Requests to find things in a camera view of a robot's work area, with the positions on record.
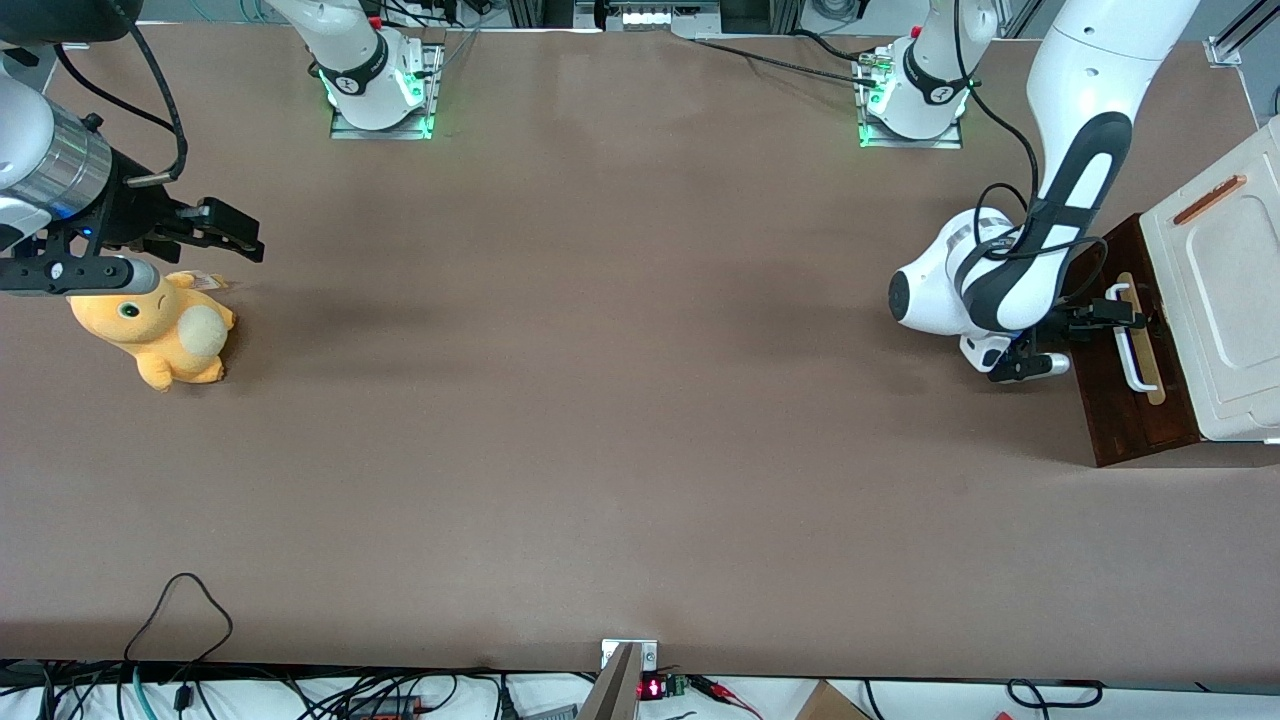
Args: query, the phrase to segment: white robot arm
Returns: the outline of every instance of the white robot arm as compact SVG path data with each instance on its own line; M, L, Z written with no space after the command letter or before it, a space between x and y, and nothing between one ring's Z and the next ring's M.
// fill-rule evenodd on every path
M306 41L329 101L352 126L385 129L425 102L422 41L375 31L360 0L266 1Z
M1147 86L1197 4L1068 0L1027 85L1046 163L1027 220L1014 228L991 208L952 218L890 282L890 309L900 323L960 336L969 363L991 373L1014 340L1053 309L1071 250L1124 163ZM1056 354L1021 365L992 379L1069 368Z
M269 1L306 41L330 102L351 126L390 128L426 101L421 41L375 31L358 0ZM127 33L143 47L134 26L141 6L142 0L3 0L0 49ZM170 115L169 123L151 119L180 131L172 105ZM100 126L101 118L77 118L0 68L0 252L10 255L0 258L0 291L150 292L159 273L148 263L100 255L123 247L170 263L179 258L179 243L262 260L256 220L216 199L188 206L165 192L163 184L180 173L183 141L179 161L156 174L113 149ZM81 255L70 252L77 237L88 246Z
M888 129L913 138L942 135L960 114L968 96L969 73L998 29L995 0L932 0L919 35L888 46L892 70L867 111ZM964 53L964 68L956 42Z
M9 46L131 35L170 110L168 122L147 118L172 129L178 145L177 160L152 173L106 142L99 132L102 118L77 118L0 72L0 252L9 252L0 258L0 291L150 292L159 282L154 266L101 255L124 247L170 263L178 260L180 243L262 259L256 220L214 197L179 202L164 188L182 173L186 140L163 73L134 24L140 9L141 0L0 3L0 42ZM77 238L86 242L81 254L70 249Z

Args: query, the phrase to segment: stuffed animal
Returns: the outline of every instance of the stuffed animal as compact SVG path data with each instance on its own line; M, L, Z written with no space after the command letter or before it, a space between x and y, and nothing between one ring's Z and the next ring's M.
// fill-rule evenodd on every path
M218 354L236 314L192 290L196 281L192 273L172 273L146 295L77 295L67 301L84 329L133 355L142 379L168 392L175 379L223 379Z

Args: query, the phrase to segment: drawer handle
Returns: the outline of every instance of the drawer handle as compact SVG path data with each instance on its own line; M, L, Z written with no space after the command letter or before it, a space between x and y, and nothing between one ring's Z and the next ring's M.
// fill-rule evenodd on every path
M1129 290L1132 286L1126 282L1117 282L1107 288L1107 300L1120 300L1120 292ZM1129 331L1125 328L1111 328L1116 338L1116 352L1120 354L1120 366L1124 368L1124 379L1129 386L1129 389L1134 392L1156 392L1160 386L1153 386L1142 380L1142 374L1138 372L1138 361L1134 359L1133 343L1129 340Z

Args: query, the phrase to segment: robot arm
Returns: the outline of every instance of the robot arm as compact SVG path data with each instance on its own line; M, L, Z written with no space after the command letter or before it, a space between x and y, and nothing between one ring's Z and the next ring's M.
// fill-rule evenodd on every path
M268 0L306 41L329 101L360 129L387 129L420 108L422 41L375 31L360 0Z
M137 35L141 0L38 0L0 4L0 42L47 45ZM191 206L113 149L97 115L77 118L0 73L0 291L17 295L142 293L159 283L138 259L101 256L128 247L175 263L180 245L223 247L261 261L257 220L220 200ZM73 254L72 241L86 250Z
M899 322L960 336L970 364L991 372L1012 341L1053 309L1071 249L1128 154L1147 87L1197 4L1066 3L1028 79L1046 176L1025 223L1014 229L989 208L956 215L893 275L890 307ZM1066 368L1065 356L1052 357L1037 374Z
M358 0L269 0L306 41L343 118L385 129L424 105L422 45L375 31ZM142 0L4 0L0 44L116 40ZM0 291L23 295L150 292L159 273L128 247L169 263L180 245L223 247L261 261L257 222L216 199L189 206L166 181L113 149L96 115L77 118L0 70ZM70 243L87 241L82 255Z

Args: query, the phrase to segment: tabletop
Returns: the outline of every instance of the tabletop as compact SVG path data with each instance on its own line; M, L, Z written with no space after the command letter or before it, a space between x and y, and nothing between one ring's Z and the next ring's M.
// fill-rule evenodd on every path
M1277 678L1276 470L1092 469L1071 377L995 386L891 318L892 272L1025 183L978 113L959 151L861 149L838 82L495 32L433 140L339 142L289 28L145 32L191 141L172 193L256 217L266 261L186 250L241 325L224 382L168 395L65 301L0 297L0 655L118 657L191 570L236 619L220 660L580 670L650 637L690 671ZM979 70L1028 132L1036 49ZM131 44L77 59L163 113ZM1096 228L1252 129L1178 46ZM138 655L220 629L188 587Z

